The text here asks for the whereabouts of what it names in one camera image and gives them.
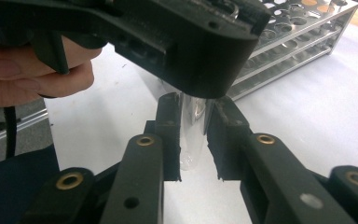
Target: metal rack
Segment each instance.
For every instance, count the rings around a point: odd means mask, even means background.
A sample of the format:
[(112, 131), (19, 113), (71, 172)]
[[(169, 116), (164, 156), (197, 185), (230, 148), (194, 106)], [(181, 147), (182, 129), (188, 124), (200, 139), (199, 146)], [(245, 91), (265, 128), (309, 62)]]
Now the metal rack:
[(358, 8), (351, 0), (264, 1), (272, 17), (227, 95), (237, 100), (333, 51)]

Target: fingernail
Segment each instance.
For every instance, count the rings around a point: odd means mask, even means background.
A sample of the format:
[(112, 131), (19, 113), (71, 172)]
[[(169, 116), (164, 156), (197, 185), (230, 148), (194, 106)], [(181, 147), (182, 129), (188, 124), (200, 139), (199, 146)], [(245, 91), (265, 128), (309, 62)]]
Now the fingernail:
[(19, 66), (13, 61), (0, 59), (0, 77), (12, 77), (20, 72)]
[(30, 91), (39, 91), (40, 90), (39, 83), (32, 79), (19, 79), (19, 80), (14, 81), (14, 84), (17, 87), (20, 87), (22, 89), (27, 89)]

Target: white table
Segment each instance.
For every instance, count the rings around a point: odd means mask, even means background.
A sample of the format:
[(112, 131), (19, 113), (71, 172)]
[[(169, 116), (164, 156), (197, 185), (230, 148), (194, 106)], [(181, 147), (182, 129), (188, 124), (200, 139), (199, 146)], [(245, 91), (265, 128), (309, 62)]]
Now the white table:
[[(94, 85), (46, 100), (61, 169), (95, 174), (121, 160), (128, 140), (154, 119), (159, 81), (114, 53), (93, 61)], [(254, 132), (281, 138), (321, 175), (358, 166), (358, 27), (349, 25), (330, 56), (297, 69), (236, 102)], [(207, 147), (183, 182), (165, 183), (164, 223), (251, 223), (239, 182), (222, 182)]]

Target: gray floor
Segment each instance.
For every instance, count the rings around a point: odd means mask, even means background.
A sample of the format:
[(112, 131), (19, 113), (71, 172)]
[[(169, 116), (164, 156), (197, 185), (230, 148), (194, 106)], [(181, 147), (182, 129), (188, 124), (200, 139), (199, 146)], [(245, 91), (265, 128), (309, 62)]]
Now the gray floor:
[[(23, 118), (36, 111), (45, 108), (43, 100), (18, 106), (16, 108), (18, 118)], [(3, 111), (0, 109), (0, 120), (3, 120)], [(52, 144), (52, 137), (48, 120), (38, 122), (34, 126), (18, 132), (16, 154), (37, 150)], [(0, 161), (5, 158), (6, 139), (0, 140)]]

